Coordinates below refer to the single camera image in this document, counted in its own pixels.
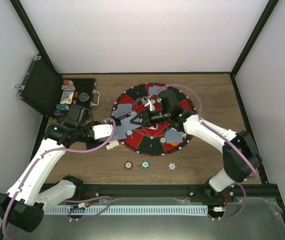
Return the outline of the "blue green chips seat two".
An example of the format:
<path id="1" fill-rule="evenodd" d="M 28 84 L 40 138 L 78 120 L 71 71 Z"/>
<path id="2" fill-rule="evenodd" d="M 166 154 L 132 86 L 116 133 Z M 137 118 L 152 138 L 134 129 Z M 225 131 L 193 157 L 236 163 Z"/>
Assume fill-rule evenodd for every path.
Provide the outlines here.
<path id="1" fill-rule="evenodd" d="M 128 137 L 131 137 L 133 134 L 134 134 L 134 132 L 133 132 L 132 130 L 128 130 L 128 131 L 126 132 L 126 135 L 127 135 Z"/>

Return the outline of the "dealt blue card seat ten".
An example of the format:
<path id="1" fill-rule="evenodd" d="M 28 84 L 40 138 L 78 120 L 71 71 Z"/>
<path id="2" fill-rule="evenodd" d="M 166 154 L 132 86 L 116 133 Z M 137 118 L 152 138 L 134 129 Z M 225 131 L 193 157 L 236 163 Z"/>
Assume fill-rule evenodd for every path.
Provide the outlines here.
<path id="1" fill-rule="evenodd" d="M 175 129 L 169 129 L 164 135 L 165 142 L 167 144 L 182 143 L 183 135 L 183 132 L 177 131 Z"/>

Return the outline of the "dealt blue card top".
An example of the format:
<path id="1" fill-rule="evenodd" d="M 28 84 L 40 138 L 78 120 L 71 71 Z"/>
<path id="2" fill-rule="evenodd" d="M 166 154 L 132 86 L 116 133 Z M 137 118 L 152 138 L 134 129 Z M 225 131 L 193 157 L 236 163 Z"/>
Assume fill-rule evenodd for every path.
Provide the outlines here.
<path id="1" fill-rule="evenodd" d="M 154 85 L 154 86 L 151 86 L 151 87 L 149 87 L 148 88 L 148 95 L 158 95 L 158 92 L 159 92 L 159 90 L 161 90 L 162 89 L 162 87 L 160 87 L 160 86 L 156 86 L 156 85 Z"/>

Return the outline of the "blue green chip stack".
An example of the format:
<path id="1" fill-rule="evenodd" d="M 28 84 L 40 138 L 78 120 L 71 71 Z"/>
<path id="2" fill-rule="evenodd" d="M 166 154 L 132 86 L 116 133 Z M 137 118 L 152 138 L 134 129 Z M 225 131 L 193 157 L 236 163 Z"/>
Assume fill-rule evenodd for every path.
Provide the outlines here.
<path id="1" fill-rule="evenodd" d="M 150 162 L 149 161 L 142 161 L 141 162 L 141 167 L 143 169 L 148 169 L 150 167 Z"/>

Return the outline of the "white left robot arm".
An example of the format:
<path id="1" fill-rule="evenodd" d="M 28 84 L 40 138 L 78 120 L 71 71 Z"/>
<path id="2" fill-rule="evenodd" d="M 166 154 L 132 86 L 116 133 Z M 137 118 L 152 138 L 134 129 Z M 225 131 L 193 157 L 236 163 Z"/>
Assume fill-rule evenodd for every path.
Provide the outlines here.
<path id="1" fill-rule="evenodd" d="M 73 152 L 71 145 L 85 143 L 85 153 L 90 153 L 111 140 L 115 120 L 87 123 L 89 114 L 88 108 L 72 105 L 65 117 L 47 128 L 37 153 L 16 183 L 6 193 L 0 193 L 1 229 L 6 239 L 11 239 L 6 232 L 8 223 L 30 233 L 39 226 L 44 214 L 58 204 L 82 202 L 84 182 L 77 177 L 68 175 L 45 191 L 41 188 L 58 160 L 66 152 Z"/>

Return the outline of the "dealt blue card seat four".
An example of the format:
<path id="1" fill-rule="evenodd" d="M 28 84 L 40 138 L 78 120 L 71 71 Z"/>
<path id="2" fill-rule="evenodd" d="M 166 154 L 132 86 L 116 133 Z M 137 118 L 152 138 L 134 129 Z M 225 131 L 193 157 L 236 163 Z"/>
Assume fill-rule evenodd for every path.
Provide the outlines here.
<path id="1" fill-rule="evenodd" d="M 119 113 L 130 113 L 132 111 L 131 103 L 123 103 L 117 105 L 117 112 Z"/>

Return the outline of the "orange black chip stack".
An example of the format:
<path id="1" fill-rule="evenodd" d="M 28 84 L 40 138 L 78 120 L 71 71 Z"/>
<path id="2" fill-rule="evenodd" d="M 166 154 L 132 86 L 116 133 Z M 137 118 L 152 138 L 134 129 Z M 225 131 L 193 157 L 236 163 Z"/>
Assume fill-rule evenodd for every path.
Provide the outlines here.
<path id="1" fill-rule="evenodd" d="M 125 164 L 124 164 L 124 167 L 126 170 L 130 170 L 133 168 L 133 164 L 130 162 L 130 161 L 127 161 Z"/>

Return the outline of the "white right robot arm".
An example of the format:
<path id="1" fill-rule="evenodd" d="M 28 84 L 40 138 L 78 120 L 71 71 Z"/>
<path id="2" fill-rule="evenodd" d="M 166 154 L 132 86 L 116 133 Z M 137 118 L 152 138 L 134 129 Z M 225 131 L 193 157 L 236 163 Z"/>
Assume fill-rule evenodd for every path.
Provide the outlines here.
<path id="1" fill-rule="evenodd" d="M 149 96 L 144 97 L 142 102 L 145 109 L 130 122 L 143 127 L 168 122 L 177 131 L 197 137 L 220 151 L 223 168 L 204 185 L 204 194 L 209 201 L 217 201 L 223 191 L 233 184 L 258 177 L 257 168 L 262 164 L 262 158 L 250 133 L 224 129 L 204 120 L 200 110 L 182 108 L 176 93 L 170 88 L 160 89 L 156 93 L 161 109 L 154 108 Z"/>

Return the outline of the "purple white chip stack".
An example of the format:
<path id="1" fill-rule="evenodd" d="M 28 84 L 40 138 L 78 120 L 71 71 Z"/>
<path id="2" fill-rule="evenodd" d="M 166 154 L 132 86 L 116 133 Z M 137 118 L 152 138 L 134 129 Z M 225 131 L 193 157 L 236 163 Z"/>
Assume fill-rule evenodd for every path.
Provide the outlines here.
<path id="1" fill-rule="evenodd" d="M 171 170 L 171 171 L 174 171 L 174 170 L 177 169 L 177 165 L 174 162 L 170 162 L 168 164 L 168 169 Z"/>

